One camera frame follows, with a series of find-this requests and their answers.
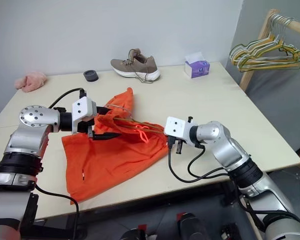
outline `dark floor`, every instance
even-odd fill
[[[291,167],[270,174],[271,178],[290,199],[296,214],[300,217],[300,168]],[[176,224],[177,214],[191,212],[205,225],[212,240],[221,240],[222,225],[236,223],[244,240],[256,240],[247,215],[237,203],[223,207],[221,200],[224,195],[189,197],[174,203],[164,203],[143,211],[134,211],[117,216],[110,215],[106,219],[86,225],[88,236],[86,240],[119,240],[121,235],[138,225],[147,224],[147,233],[156,233],[157,240],[178,240]],[[65,217],[51,218],[46,226],[63,228]]]

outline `wooden rack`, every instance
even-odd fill
[[[268,25],[268,20],[271,17],[272,14],[280,13],[278,9],[271,9],[268,14],[265,17],[263,26],[261,28],[261,31],[259,33],[258,39],[264,39],[269,35],[270,32],[270,26]],[[297,33],[300,33],[300,22],[298,21],[292,21],[288,24],[287,28],[296,31]],[[242,88],[243,91],[246,91],[248,88],[248,85],[250,83],[250,80],[254,74],[254,71],[246,71],[241,78],[240,81],[240,88]]]

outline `purple tissue box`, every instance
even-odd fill
[[[210,64],[207,61],[195,61],[191,64],[186,61],[184,63],[184,71],[192,79],[209,74]]]

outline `table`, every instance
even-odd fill
[[[99,80],[87,82],[82,73],[48,77],[45,85],[36,91],[24,93],[21,90],[13,96],[0,113],[0,160],[10,134],[19,124],[19,111],[29,105],[49,106],[57,97],[73,88],[82,87],[87,95],[103,106],[114,95],[132,87],[135,106],[133,117],[162,126],[168,116],[188,119],[193,116],[198,124],[216,120],[224,124],[252,159],[264,171],[272,171],[300,164],[300,158],[282,136],[251,102],[219,62],[210,65],[209,75],[189,79],[184,66],[160,67],[161,77],[153,84],[140,83],[135,78],[123,78],[114,71],[98,72]],[[59,107],[71,110],[71,104],[79,93],[63,98]],[[68,194],[66,188],[67,160],[61,137],[69,132],[51,133],[38,178],[38,185],[50,192]],[[172,154],[172,165],[184,179],[192,179],[187,173],[189,161],[201,150],[183,145],[182,154]],[[209,148],[193,165],[193,171],[204,174],[220,165]],[[168,169],[168,157],[164,157],[144,172],[89,200],[81,202],[81,211],[111,206],[128,201],[149,198],[164,193],[183,190],[225,180],[226,177],[205,179],[187,184],[175,179]],[[74,205],[67,199],[39,195],[36,218],[75,212]]]

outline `beige sneaker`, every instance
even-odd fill
[[[111,66],[117,74],[142,83],[152,84],[160,76],[154,57],[143,56],[139,48],[131,49],[127,60],[112,59]]]

